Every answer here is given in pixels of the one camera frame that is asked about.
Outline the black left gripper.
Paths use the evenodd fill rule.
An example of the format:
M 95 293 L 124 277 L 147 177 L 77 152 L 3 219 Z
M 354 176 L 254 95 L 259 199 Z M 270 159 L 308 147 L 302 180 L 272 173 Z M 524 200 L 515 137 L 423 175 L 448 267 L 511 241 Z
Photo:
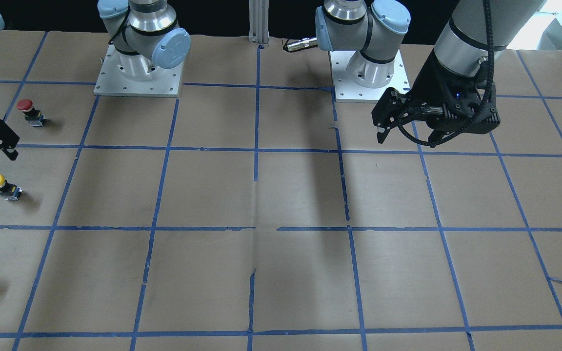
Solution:
M 472 77 L 453 73 L 442 65 L 431 52 L 413 83 L 408 97 L 397 89 L 386 89 L 372 110 L 373 125 L 377 127 L 377 142 L 383 144 L 392 129 L 399 129 L 418 145 L 444 144 L 462 133 L 489 133 L 494 129 L 494 98 L 490 97 L 484 109 L 478 89 L 486 87 L 489 62 L 480 65 L 480 73 Z M 444 108 L 442 117 L 438 108 Z M 475 122 L 465 125 L 469 118 L 480 112 Z M 426 121 L 432 129 L 428 141 L 419 140 L 403 126 L 413 121 Z

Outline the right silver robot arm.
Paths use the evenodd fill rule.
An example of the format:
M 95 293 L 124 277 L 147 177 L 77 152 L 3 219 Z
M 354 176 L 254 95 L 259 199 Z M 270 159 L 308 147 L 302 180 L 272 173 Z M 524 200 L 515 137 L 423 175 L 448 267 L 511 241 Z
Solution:
M 94 95 L 177 98 L 190 35 L 179 26 L 167 0 L 99 0 L 100 18 L 109 35 Z M 0 13 L 0 31 L 5 22 Z M 44 114 L 33 102 L 17 107 L 31 126 L 42 126 Z M 0 150 L 16 160 L 20 136 L 0 119 Z

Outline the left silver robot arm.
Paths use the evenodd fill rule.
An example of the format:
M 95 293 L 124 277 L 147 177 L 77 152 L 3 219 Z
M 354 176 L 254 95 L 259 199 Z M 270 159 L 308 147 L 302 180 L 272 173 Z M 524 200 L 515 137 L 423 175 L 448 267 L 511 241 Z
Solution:
M 388 87 L 372 110 L 377 141 L 393 129 L 435 148 L 460 134 L 488 134 L 501 119 L 495 66 L 502 52 L 542 6 L 541 0 L 460 0 L 408 93 Z M 354 83 L 383 87 L 393 73 L 412 13 L 397 0 L 326 0 L 315 10 L 321 50 L 352 51 Z

